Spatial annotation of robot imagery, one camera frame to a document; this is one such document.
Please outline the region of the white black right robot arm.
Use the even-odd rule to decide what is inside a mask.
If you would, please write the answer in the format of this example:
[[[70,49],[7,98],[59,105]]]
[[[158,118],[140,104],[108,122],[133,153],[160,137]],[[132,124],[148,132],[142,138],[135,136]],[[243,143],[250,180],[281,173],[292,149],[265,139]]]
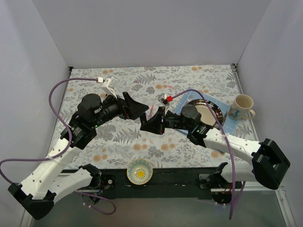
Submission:
[[[193,105],[185,105],[180,114],[159,107],[156,114],[146,119],[140,116],[142,131],[162,135],[166,128],[187,130],[187,138],[195,145],[215,149],[222,153],[232,153],[244,162],[235,167],[221,164],[214,176],[215,184],[227,187],[232,181],[258,182],[266,188],[279,188],[290,161],[274,140],[263,142],[245,140],[222,134],[217,128],[201,122],[201,114]]]

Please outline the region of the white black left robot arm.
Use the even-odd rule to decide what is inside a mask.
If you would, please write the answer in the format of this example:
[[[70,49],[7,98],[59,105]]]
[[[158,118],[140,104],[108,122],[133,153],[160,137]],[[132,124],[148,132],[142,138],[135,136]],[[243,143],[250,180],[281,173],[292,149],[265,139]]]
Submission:
[[[91,165],[80,166],[75,173],[58,179],[62,170],[96,137],[96,128],[115,117],[136,120],[148,106],[134,101],[127,92],[123,98],[97,94],[85,95],[73,114],[69,127],[71,135],[63,131],[46,161],[22,182],[12,183],[8,191],[36,220],[45,217],[55,203],[73,191],[89,187],[96,189],[101,183],[100,170]]]

